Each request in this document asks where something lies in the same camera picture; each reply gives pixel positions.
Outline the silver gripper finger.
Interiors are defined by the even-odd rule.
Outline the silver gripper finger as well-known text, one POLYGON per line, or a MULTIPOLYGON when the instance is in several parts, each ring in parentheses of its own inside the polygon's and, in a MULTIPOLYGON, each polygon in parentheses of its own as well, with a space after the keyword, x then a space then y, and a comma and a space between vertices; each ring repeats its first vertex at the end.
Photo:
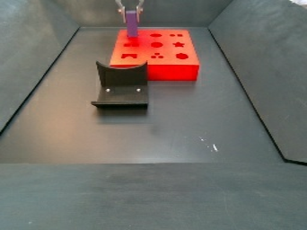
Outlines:
POLYGON ((146 0, 139 0, 139 3, 136 5, 136 21, 140 22, 140 14, 143 13, 143 4, 146 0))
POLYGON ((119 14, 123 16, 123 22, 126 23, 126 7, 123 5, 123 1, 122 0, 115 0, 115 3, 118 4, 118 12, 119 14))

